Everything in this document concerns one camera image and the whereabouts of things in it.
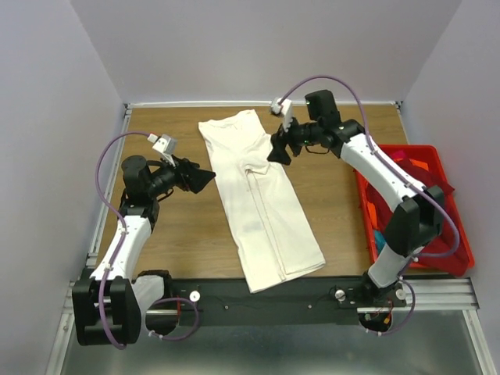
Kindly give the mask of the white t shirt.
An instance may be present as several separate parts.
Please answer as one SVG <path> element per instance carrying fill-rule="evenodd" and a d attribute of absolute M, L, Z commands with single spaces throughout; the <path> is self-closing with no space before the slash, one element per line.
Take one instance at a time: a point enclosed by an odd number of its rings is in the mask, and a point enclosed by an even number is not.
<path fill-rule="evenodd" d="M 322 268 L 326 260 L 255 110 L 198 125 L 251 293 Z"/>

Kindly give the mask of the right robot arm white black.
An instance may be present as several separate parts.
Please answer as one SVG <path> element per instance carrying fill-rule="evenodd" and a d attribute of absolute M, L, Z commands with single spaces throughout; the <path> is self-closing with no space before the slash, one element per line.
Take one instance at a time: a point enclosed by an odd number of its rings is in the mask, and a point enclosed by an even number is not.
<path fill-rule="evenodd" d="M 275 98 L 270 111 L 282 123 L 271 137 L 267 159 L 289 165 L 303 148 L 320 145 L 350 165 L 380 194 L 391 212 L 384 229 L 385 244 L 376 261 L 362 275 L 356 297 L 379 305 L 404 269 L 425 246 L 441 235 L 445 194 L 427 187 L 388 157 L 354 119 L 343 120 L 331 91 L 306 95 L 309 122 L 299 123 L 291 101 Z"/>

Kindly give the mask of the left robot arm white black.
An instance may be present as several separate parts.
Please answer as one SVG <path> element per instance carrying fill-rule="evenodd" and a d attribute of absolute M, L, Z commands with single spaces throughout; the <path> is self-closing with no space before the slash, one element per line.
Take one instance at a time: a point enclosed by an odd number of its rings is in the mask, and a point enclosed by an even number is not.
<path fill-rule="evenodd" d="M 77 340 L 82 346 L 123 349 L 138 340 L 149 307 L 163 309 L 184 302 L 174 294 L 169 272 L 149 270 L 135 277 L 134 269 L 155 229 L 159 203 L 174 188 L 197 194 L 216 177 L 213 171 L 177 157 L 167 162 L 132 155 L 121 169 L 124 189 L 112 242 L 91 275 L 77 281 L 72 290 Z"/>

